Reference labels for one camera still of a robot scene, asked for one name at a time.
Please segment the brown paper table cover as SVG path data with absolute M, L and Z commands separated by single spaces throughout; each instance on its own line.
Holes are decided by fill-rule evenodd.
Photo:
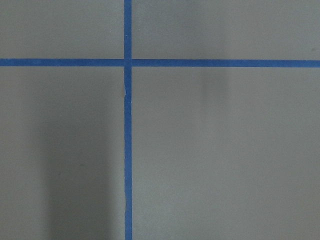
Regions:
M 320 58 L 317 0 L 134 0 L 136 59 Z M 122 67 L 1 67 L 0 237 L 125 236 Z M 132 69 L 135 240 L 317 240 L 320 71 Z

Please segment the blue tape grid lines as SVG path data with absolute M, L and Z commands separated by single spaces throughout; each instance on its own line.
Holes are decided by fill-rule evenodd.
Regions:
M 123 7 L 123 58 L 1 58 L 2 67 L 122 67 L 124 69 L 124 238 L 133 239 L 132 69 L 134 67 L 319 68 L 310 59 L 152 59 L 132 57 L 132 1 Z

